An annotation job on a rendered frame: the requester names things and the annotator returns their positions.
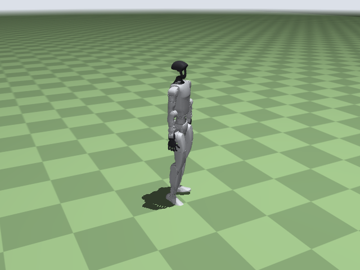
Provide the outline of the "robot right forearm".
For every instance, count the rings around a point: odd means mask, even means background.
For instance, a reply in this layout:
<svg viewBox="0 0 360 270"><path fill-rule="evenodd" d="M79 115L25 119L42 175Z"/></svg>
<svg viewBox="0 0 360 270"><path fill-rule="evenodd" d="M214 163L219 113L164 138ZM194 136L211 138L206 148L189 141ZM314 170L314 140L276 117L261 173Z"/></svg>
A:
<svg viewBox="0 0 360 270"><path fill-rule="evenodd" d="M168 137L173 138L173 135L174 135L174 133L176 131L176 129L175 129L176 120L174 119L174 113L172 111L170 111L168 113L167 120L168 120L168 127L169 127L169 129L168 129L168 132L169 132Z"/></svg>

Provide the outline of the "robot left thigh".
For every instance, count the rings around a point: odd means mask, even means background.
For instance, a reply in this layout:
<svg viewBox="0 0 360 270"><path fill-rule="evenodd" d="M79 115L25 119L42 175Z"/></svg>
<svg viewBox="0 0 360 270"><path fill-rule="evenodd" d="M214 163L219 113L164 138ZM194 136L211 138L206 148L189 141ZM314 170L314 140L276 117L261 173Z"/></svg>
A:
<svg viewBox="0 0 360 270"><path fill-rule="evenodd" d="M193 130L192 125L188 124L187 132L184 134L185 141L186 141L186 158L188 157L193 141Z"/></svg>

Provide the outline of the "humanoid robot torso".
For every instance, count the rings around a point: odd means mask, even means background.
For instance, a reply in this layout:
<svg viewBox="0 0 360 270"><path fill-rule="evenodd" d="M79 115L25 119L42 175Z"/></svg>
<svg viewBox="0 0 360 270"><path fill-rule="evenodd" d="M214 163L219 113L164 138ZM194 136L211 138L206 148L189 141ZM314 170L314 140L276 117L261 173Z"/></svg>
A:
<svg viewBox="0 0 360 270"><path fill-rule="evenodd" d="M189 82L184 80L184 84L179 84L181 81L172 83L171 87L178 87L178 96L176 98L176 105L174 110L178 113L175 121L175 129L180 129L181 133L185 134L188 128L186 115L190 108L190 85ZM176 84L177 83L177 84Z"/></svg>

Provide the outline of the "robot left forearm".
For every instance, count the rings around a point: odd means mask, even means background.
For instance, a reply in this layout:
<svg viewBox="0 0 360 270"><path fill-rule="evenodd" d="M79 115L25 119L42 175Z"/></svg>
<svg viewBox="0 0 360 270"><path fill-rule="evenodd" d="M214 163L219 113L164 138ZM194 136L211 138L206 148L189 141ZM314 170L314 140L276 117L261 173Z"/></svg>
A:
<svg viewBox="0 0 360 270"><path fill-rule="evenodd" d="M188 123L191 122L191 118L192 118L192 106L189 108L189 112L186 115L186 120L187 120Z"/></svg>

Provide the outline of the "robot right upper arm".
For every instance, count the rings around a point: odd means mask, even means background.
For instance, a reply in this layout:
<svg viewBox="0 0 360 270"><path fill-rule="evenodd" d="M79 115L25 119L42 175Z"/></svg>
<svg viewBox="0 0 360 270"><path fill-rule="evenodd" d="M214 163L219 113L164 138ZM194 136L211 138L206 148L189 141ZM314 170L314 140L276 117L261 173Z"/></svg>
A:
<svg viewBox="0 0 360 270"><path fill-rule="evenodd" d="M174 113L174 118L177 117L178 113L174 110L176 106L176 98L178 96L178 87L171 87L168 90L168 113L172 111Z"/></svg>

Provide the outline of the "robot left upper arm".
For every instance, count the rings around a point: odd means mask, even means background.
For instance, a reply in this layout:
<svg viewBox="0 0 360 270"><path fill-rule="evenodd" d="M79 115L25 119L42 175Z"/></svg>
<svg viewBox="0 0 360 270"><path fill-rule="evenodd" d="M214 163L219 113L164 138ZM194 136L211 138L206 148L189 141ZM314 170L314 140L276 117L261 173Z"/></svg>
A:
<svg viewBox="0 0 360 270"><path fill-rule="evenodd" d="M189 82L189 85L190 85L190 95L191 95L191 81L190 80L187 80ZM190 99L190 107L192 106L193 104L193 100Z"/></svg>

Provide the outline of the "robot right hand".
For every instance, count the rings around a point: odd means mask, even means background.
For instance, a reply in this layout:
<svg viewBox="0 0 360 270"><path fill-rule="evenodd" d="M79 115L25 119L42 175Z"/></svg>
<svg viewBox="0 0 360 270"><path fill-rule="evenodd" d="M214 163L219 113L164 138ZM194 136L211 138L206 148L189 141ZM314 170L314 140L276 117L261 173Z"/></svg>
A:
<svg viewBox="0 0 360 270"><path fill-rule="evenodd" d="M175 133L173 135L173 138L168 137L168 140L169 140L169 142L168 142L168 150L177 151L176 146L180 149L180 147L176 144L175 139L176 139Z"/></svg>

